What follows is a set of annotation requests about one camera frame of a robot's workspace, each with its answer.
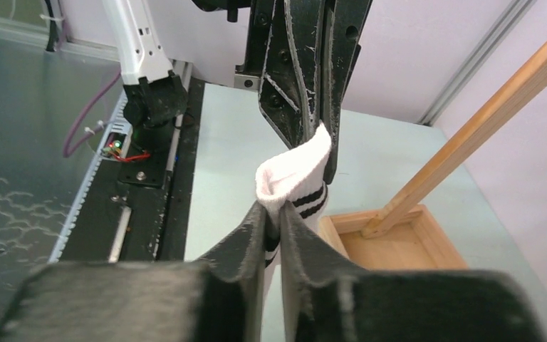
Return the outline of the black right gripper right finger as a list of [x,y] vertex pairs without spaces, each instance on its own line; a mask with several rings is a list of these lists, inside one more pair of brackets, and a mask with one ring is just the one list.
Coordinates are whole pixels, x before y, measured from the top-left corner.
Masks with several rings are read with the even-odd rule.
[[546,341],[532,305],[492,270],[369,271],[280,214],[287,341]]

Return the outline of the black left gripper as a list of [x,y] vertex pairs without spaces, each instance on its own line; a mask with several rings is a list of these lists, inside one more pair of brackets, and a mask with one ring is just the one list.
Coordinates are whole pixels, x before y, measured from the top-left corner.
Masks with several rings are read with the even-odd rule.
[[321,121],[331,138],[323,179],[337,170],[340,110],[357,63],[371,0],[233,1],[250,8],[244,62],[234,87],[259,89],[259,107],[287,147],[314,136]]

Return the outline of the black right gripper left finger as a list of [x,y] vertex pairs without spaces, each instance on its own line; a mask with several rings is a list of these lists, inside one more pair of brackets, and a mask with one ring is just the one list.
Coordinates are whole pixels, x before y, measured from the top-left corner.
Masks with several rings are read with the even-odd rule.
[[259,341],[266,210],[195,261],[59,262],[33,271],[0,341]]

